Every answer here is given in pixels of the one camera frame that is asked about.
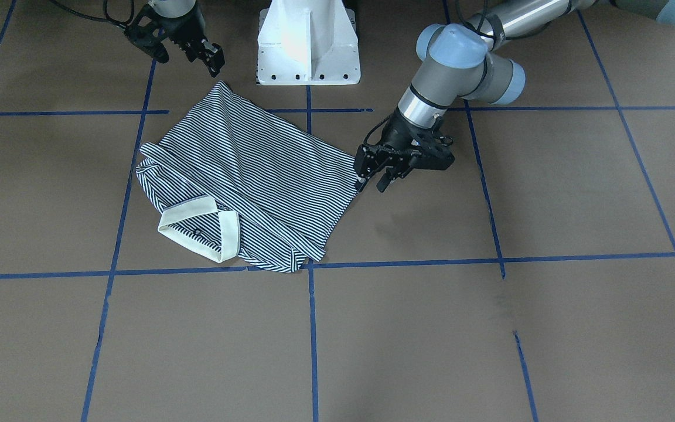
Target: white bracket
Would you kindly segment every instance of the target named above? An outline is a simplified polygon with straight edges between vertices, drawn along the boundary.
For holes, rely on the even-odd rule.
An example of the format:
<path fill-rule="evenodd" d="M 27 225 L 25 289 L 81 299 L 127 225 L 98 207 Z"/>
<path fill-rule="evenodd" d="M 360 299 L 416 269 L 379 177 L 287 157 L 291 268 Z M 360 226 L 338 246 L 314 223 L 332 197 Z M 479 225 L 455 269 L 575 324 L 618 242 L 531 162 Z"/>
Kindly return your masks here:
<path fill-rule="evenodd" d="M 358 83 L 355 24 L 356 14 L 341 0 L 272 0 L 270 8 L 260 12 L 257 83 Z"/>

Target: striped fabric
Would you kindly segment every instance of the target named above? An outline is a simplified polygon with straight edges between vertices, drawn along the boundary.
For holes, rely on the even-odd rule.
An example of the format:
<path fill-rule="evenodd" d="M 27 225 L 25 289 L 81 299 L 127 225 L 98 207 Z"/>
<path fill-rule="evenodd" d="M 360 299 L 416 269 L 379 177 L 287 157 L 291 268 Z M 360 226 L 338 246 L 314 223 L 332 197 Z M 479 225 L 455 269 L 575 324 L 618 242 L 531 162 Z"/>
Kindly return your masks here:
<path fill-rule="evenodd" d="M 147 159 L 136 168 L 139 184 L 164 217 L 192 202 L 212 202 L 201 198 L 217 205 L 167 224 L 176 237 L 165 233 L 169 238 L 219 256 L 221 243 L 231 237 L 220 233 L 223 212 L 235 211 L 240 234 L 228 240 L 229 248 L 240 242 L 238 256 L 265 270 L 291 273 L 307 257 L 322 259 L 327 238 L 356 196 L 351 155 L 265 112 L 224 83 L 159 144 L 144 144 L 140 151 Z"/>

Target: black and white striped cloth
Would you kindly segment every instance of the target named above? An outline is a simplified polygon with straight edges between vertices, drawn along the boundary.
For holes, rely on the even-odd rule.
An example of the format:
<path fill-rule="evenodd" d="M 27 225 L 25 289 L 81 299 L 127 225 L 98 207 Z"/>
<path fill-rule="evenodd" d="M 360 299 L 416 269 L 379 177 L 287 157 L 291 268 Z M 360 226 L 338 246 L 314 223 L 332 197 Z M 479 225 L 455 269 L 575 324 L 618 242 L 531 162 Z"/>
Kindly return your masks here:
<path fill-rule="evenodd" d="M 217 83 L 163 137 L 144 144 L 139 184 L 158 232 L 216 262 L 265 270 L 319 261 L 356 196 L 353 157 Z"/>

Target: striped shirt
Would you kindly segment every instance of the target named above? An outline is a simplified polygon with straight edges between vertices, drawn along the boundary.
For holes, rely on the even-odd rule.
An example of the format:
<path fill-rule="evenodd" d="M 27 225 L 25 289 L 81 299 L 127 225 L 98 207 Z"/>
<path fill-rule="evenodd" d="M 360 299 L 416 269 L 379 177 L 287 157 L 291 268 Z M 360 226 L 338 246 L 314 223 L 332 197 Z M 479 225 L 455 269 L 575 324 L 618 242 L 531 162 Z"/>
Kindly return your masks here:
<path fill-rule="evenodd" d="M 140 151 L 137 178 L 161 212 L 159 232 L 214 261 L 233 254 L 281 273 L 319 261 L 356 196 L 353 156 L 224 83 Z"/>

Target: clothing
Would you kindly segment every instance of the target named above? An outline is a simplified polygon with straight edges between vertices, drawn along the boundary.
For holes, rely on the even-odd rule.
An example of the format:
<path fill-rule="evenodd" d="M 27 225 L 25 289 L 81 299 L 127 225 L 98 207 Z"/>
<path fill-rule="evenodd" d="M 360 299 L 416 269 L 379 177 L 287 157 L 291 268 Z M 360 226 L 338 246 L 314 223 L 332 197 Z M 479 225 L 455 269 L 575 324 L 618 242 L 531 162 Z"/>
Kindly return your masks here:
<path fill-rule="evenodd" d="M 161 212 L 158 232 L 216 262 L 265 270 L 319 261 L 356 196 L 353 156 L 217 83 L 136 173 Z"/>

